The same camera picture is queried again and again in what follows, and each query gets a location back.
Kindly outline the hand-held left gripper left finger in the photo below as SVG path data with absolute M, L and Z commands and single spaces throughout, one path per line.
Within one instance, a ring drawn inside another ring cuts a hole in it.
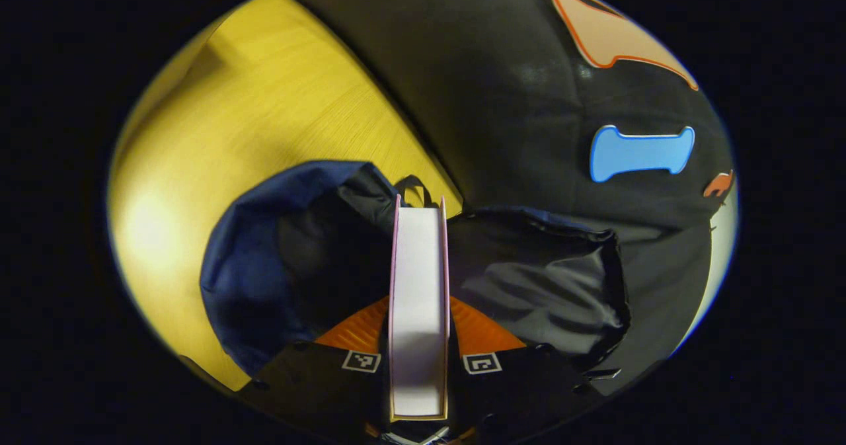
M 312 342 L 291 343 L 241 390 L 246 405 L 329 442 L 369 442 L 389 428 L 383 332 L 389 299 Z

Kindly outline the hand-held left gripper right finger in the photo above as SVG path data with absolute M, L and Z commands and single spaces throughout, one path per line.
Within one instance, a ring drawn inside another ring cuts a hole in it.
M 450 298 L 450 442 L 525 442 L 592 410 L 592 385 L 553 346 L 532 345 Z

